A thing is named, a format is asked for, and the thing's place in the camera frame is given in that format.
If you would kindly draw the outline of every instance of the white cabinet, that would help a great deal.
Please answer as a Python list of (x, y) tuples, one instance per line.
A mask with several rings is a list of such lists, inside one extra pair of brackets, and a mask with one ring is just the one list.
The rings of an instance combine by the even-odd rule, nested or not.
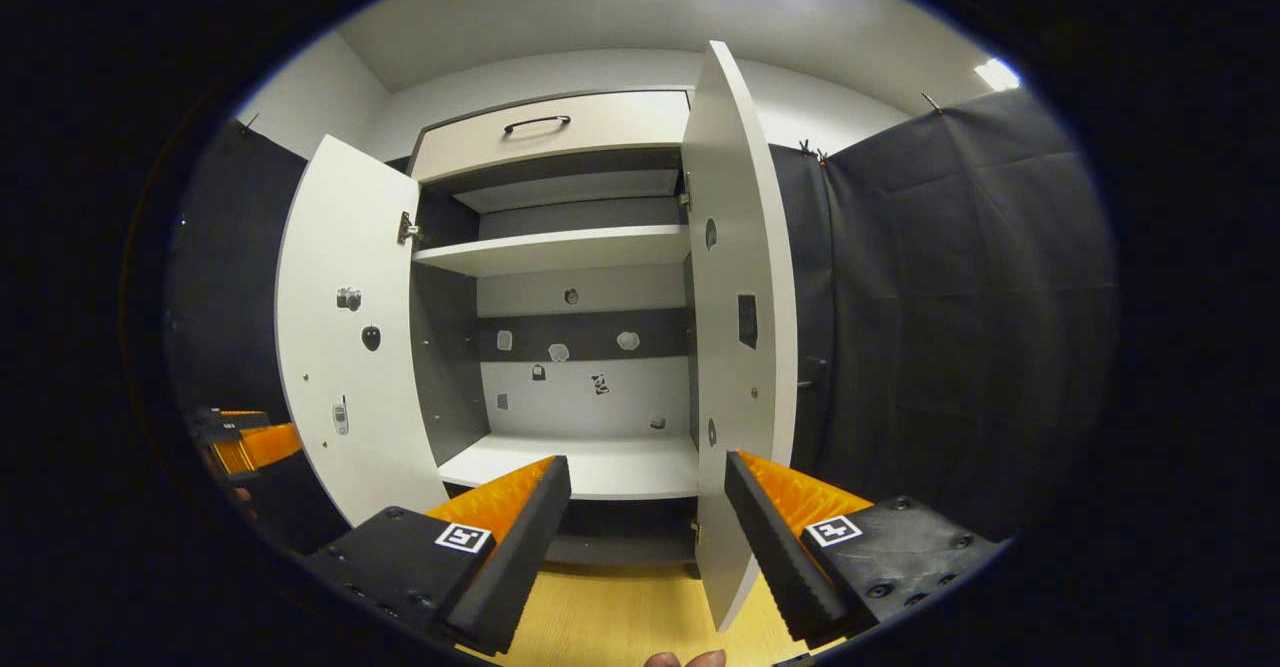
[[(627, 151), (646, 155), (648, 169), (684, 172), (687, 219), (677, 219), (673, 186), (641, 188), (609, 175), (623, 164), (609, 156)], [(584, 166), (582, 155), (603, 161)], [(556, 181), (556, 166), (568, 164), (563, 157), (576, 160), (571, 172), (590, 189), (530, 197), (530, 189), (563, 187)], [(420, 214), (420, 184), (435, 189), (481, 172), (485, 189), (521, 181), (520, 197), (504, 210), (658, 195), (652, 198), (666, 201), (659, 207), (669, 207), (672, 219), (635, 224), (622, 215), (626, 224), (566, 224), (426, 248), (397, 239), (402, 213)], [(696, 497), (696, 561), (712, 616), (727, 627), (758, 570), (723, 494), (726, 452), (790, 461), (797, 362), (777, 178), (728, 49), (710, 44), (691, 105), (685, 92), (655, 90), (467, 117), (425, 131), (411, 174), (325, 138), (284, 234), (276, 285), (282, 379), (334, 503), (353, 524), (393, 503), (428, 510), (444, 502), (445, 481), (475, 486), (566, 454), (573, 501)], [(434, 198), (466, 204), (451, 189)], [(411, 262), (474, 280), (467, 307), (476, 342), (467, 335), (467, 350), (479, 361), (488, 403), (477, 414), (489, 424), (461, 449), (433, 453), (436, 428), (424, 412), (435, 397), (415, 380), (411, 350), (419, 344), (408, 334)], [(360, 292), (355, 311), (337, 302), (338, 289)], [(689, 310), (696, 328), (686, 333)], [(376, 328), (378, 344), (365, 335), (369, 328)]]

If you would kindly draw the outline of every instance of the ceiling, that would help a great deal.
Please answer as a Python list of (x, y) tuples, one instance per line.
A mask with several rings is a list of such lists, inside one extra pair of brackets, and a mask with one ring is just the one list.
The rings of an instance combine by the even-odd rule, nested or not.
[(380, 0), (339, 26), (392, 92), (486, 61), (576, 49), (700, 52), (817, 76), (909, 115), (989, 92), (987, 52), (906, 0)]

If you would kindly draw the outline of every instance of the wooden floor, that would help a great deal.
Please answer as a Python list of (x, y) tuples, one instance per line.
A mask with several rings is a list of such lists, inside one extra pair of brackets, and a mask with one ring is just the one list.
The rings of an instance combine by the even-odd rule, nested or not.
[(684, 663), (723, 649), (727, 667), (755, 667), (832, 647), (809, 650), (792, 641), (763, 577), (737, 620), (717, 634), (701, 583), (682, 567), (548, 565), (534, 583), (511, 650), (486, 659), (513, 666), (641, 667), (657, 652), (673, 652)]

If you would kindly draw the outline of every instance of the sticker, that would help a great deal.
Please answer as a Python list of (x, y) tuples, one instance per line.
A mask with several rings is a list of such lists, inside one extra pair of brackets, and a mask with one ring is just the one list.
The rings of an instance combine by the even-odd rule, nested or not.
[(847, 539), (854, 539), (855, 536), (863, 534), (849, 521), (849, 517), (832, 517), (831, 520), (823, 520), (817, 525), (809, 525), (805, 527), (813, 539), (818, 540), (820, 547), (831, 547), (836, 543), (845, 542)]
[(636, 347), (640, 347), (640, 335), (636, 333), (618, 333), (618, 347), (631, 352)]
[(489, 539), (489, 530), (481, 527), (449, 525), (440, 533), (440, 536), (435, 538), (435, 544), (475, 554), (484, 547), (484, 540)]

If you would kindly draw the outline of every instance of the drawer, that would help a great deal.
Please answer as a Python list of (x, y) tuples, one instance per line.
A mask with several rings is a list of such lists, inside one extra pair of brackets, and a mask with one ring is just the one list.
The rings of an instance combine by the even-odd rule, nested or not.
[(603, 149), (680, 147), (686, 120), (689, 102), (681, 90), (548, 99), (426, 131), (411, 175), (429, 183), (530, 157)]

